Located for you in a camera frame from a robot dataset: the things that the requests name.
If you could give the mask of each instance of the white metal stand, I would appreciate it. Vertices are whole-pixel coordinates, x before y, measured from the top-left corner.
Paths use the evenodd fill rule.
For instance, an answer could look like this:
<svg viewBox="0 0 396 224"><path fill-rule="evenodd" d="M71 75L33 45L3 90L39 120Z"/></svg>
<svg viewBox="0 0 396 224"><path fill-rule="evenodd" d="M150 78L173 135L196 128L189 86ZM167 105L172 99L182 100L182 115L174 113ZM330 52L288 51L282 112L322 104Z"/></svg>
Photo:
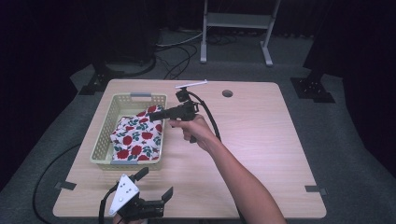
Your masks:
<svg viewBox="0 0 396 224"><path fill-rule="evenodd" d="M274 28L276 13L279 9L280 0L276 0L272 15L245 15L245 14L228 14L207 12L207 0L204 8L204 27L202 32L201 43L201 63L206 63L206 29L208 26L219 27L238 27L238 28L256 28L267 30L264 41L260 41L262 53L265 58L265 64L272 66L270 53L268 51L268 42Z"/></svg>

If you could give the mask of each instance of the white fabric with red flowers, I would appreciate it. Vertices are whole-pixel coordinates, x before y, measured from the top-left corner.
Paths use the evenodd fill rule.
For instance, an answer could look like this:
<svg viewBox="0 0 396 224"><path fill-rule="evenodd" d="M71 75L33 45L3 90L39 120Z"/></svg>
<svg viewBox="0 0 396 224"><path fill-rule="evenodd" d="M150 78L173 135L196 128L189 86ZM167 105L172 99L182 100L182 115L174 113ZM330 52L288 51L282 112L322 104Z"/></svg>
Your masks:
<svg viewBox="0 0 396 224"><path fill-rule="evenodd" d="M122 117L110 135L113 161L156 161L160 157L163 126L161 120L149 121L149 113L162 111L153 105L132 117Z"/></svg>

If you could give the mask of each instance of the dark background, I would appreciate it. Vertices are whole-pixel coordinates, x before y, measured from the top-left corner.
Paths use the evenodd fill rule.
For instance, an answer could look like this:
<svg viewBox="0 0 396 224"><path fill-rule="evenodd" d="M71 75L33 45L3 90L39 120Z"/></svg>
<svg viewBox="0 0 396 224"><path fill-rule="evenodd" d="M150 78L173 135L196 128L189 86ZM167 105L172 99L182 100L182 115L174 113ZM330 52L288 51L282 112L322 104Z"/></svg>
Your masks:
<svg viewBox="0 0 396 224"><path fill-rule="evenodd" d="M0 187L77 94L72 74L125 56L145 62L156 38L146 28L201 29L203 2L1 1ZM268 14L274 4L221 2L210 1L209 9ZM149 8L141 10L142 3ZM304 67L344 79L346 104L364 145L395 175L394 11L392 1L283 0L273 35L315 37ZM127 46L126 35L138 44Z"/></svg>

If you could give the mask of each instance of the basket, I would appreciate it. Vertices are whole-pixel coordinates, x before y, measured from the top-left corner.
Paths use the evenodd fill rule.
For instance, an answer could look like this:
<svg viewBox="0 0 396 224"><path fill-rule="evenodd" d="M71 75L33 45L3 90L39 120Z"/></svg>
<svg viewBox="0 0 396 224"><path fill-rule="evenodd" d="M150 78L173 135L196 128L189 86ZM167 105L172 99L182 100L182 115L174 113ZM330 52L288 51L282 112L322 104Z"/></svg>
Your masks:
<svg viewBox="0 0 396 224"><path fill-rule="evenodd" d="M148 167L150 170L159 170L163 154L163 134L161 136L160 155L155 161L113 161L113 143L110 135L117 127L122 117L136 115L152 105L161 105L166 109L166 95L160 93L120 93L113 95L106 118L94 145L90 161L97 164L102 170L140 170Z"/></svg>

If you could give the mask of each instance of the red rose print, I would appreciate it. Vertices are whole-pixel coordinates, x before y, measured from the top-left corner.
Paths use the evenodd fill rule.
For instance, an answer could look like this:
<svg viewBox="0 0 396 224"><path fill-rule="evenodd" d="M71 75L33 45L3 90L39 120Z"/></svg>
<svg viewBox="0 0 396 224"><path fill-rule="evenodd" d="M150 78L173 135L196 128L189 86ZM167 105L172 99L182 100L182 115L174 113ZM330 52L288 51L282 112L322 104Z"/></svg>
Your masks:
<svg viewBox="0 0 396 224"><path fill-rule="evenodd" d="M119 159L125 159L125 158L128 157L128 155L129 155L129 151L126 150L126 149L123 149L123 150L117 152L117 157L118 157Z"/></svg>
<svg viewBox="0 0 396 224"><path fill-rule="evenodd" d="M145 156L145 155L141 155L139 156L139 158L137 159L138 161L148 161L149 157Z"/></svg>
<svg viewBox="0 0 396 224"><path fill-rule="evenodd" d="M159 133L161 133L161 132L163 131L163 126L162 126L161 124L157 124L157 125L155 126L155 129L157 129L157 131L158 131Z"/></svg>
<svg viewBox="0 0 396 224"><path fill-rule="evenodd" d="M139 120L139 123L144 123L146 121L148 121L148 119L141 119L141 120Z"/></svg>
<svg viewBox="0 0 396 224"><path fill-rule="evenodd" d="M152 113L152 112L154 112L156 109L157 109L157 106L156 106L156 105L152 105L151 107L148 108L148 112L149 112L149 113Z"/></svg>
<svg viewBox="0 0 396 224"><path fill-rule="evenodd" d="M131 143L132 143L132 137L131 136L125 136L125 137L123 137L122 138L122 143L124 144L124 145L131 145Z"/></svg>
<svg viewBox="0 0 396 224"><path fill-rule="evenodd" d="M140 152L142 152L142 147L141 146L134 146L132 148L131 155L137 156L137 155L140 154Z"/></svg>
<svg viewBox="0 0 396 224"><path fill-rule="evenodd" d="M137 114L138 117L143 117L146 115L146 111L140 112Z"/></svg>
<svg viewBox="0 0 396 224"><path fill-rule="evenodd" d="M152 133L142 133L142 137L143 139L151 139L152 138Z"/></svg>

